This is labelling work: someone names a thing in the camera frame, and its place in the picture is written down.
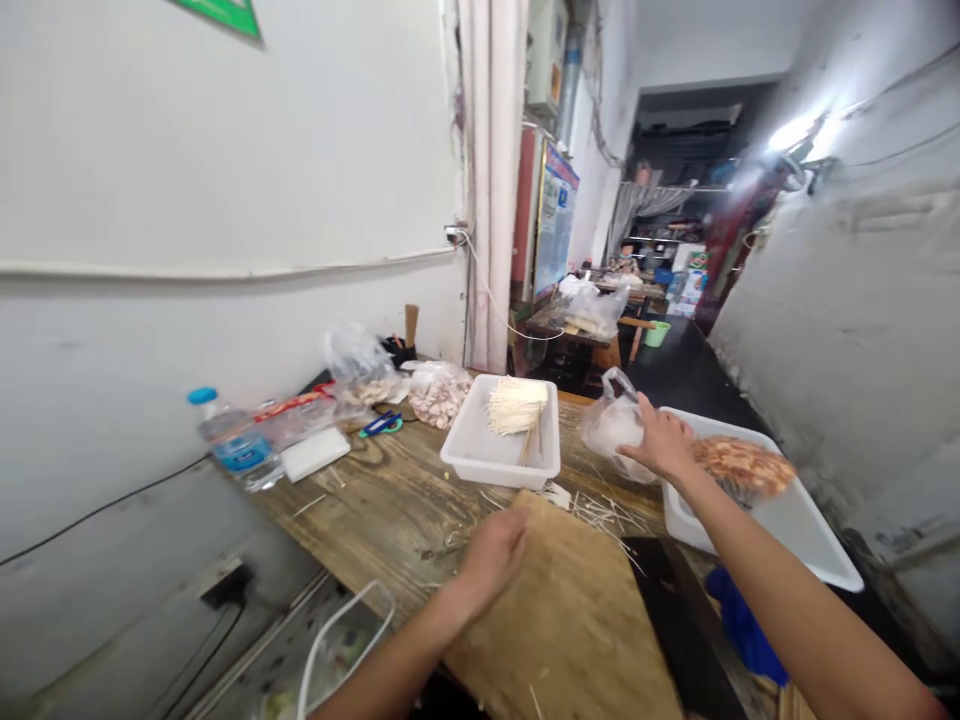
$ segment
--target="water bottle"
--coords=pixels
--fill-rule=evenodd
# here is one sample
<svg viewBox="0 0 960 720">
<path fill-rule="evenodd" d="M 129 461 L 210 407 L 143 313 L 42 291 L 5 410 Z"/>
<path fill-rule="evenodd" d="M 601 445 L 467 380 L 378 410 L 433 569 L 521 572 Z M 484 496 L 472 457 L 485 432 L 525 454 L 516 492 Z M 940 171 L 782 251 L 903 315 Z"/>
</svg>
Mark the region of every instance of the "water bottle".
<svg viewBox="0 0 960 720">
<path fill-rule="evenodd" d="M 194 390 L 187 401 L 200 409 L 200 437 L 244 490 L 256 492 L 277 484 L 283 466 L 250 413 L 218 401 L 213 388 Z"/>
</svg>

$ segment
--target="curtain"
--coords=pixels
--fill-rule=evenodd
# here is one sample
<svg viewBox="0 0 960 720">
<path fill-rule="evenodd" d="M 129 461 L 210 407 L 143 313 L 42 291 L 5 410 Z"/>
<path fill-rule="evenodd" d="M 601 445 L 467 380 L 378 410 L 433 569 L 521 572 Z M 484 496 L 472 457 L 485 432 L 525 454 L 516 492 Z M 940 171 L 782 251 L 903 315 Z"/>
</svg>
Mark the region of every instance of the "curtain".
<svg viewBox="0 0 960 720">
<path fill-rule="evenodd" d="M 503 374 L 517 207 L 528 0 L 458 0 L 474 258 L 466 361 Z"/>
<path fill-rule="evenodd" d="M 696 192 L 696 188 L 668 188 L 668 187 L 640 187 L 632 182 L 620 183 L 617 192 L 617 203 L 613 210 L 613 222 L 610 223 L 610 234 L 607 236 L 607 257 L 612 255 L 620 245 L 630 225 L 637 216 L 651 217 L 668 212 L 678 207 L 687 198 Z"/>
</svg>

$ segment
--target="person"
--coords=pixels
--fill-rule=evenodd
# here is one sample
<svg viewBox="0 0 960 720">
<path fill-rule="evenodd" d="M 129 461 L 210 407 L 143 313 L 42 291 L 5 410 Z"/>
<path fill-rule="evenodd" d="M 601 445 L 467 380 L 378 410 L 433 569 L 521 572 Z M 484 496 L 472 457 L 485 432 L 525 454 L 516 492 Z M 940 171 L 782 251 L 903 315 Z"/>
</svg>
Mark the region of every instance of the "person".
<svg viewBox="0 0 960 720">
<path fill-rule="evenodd" d="M 634 252 L 636 252 L 636 246 L 633 243 L 621 243 L 620 257 L 615 258 L 607 269 L 610 270 L 610 272 L 640 277 L 640 265 L 637 264 L 637 259 L 633 257 Z"/>
<path fill-rule="evenodd" d="M 643 442 L 619 453 L 677 488 L 703 523 L 770 645 L 819 720 L 941 720 L 946 709 L 893 652 L 693 457 L 691 428 L 638 394 Z M 460 573 L 311 715 L 393 720 L 408 715 L 457 636 L 514 577 L 527 512 L 494 513 L 470 538 Z"/>
</svg>

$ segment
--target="poster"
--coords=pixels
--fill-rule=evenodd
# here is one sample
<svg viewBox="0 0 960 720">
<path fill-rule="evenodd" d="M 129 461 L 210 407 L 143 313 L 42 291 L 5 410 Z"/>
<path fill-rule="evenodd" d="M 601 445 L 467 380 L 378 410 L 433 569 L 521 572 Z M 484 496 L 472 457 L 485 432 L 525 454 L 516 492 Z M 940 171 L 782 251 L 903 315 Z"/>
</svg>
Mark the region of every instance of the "poster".
<svg viewBox="0 0 960 720">
<path fill-rule="evenodd" d="M 567 274 L 573 210 L 580 186 L 580 178 L 549 140 L 544 143 L 543 153 L 543 184 L 533 273 L 533 294 L 537 300 Z"/>
<path fill-rule="evenodd" d="M 253 14 L 253 0 L 173 0 L 183 7 L 225 25 L 231 30 L 260 40 L 260 26 Z"/>
</svg>

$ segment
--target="white plastic container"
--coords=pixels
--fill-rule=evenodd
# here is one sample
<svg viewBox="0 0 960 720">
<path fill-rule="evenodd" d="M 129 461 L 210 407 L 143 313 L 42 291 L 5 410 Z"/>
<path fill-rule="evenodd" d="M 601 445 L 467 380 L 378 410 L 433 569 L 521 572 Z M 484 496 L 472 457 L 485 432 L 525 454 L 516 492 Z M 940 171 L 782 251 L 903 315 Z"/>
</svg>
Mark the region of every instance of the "white plastic container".
<svg viewBox="0 0 960 720">
<path fill-rule="evenodd" d="M 661 410 L 669 410 L 686 420 L 700 437 L 729 435 L 783 454 L 773 440 L 761 433 L 682 410 Z M 717 554 L 703 525 L 669 483 L 663 483 L 663 507 L 667 532 L 671 536 L 706 552 Z M 850 592 L 863 590 L 863 579 L 799 478 L 794 478 L 787 489 L 777 497 L 758 503 L 750 514 L 818 578 Z"/>
<path fill-rule="evenodd" d="M 527 466 L 520 466 L 526 433 L 497 435 L 487 419 L 490 394 L 500 375 L 478 375 L 463 401 L 460 414 L 440 450 L 440 459 L 453 465 L 461 480 L 541 490 L 560 474 L 560 416 L 557 386 L 551 382 L 525 380 L 547 386 L 547 404 L 540 418 L 540 431 L 530 439 Z"/>
</svg>

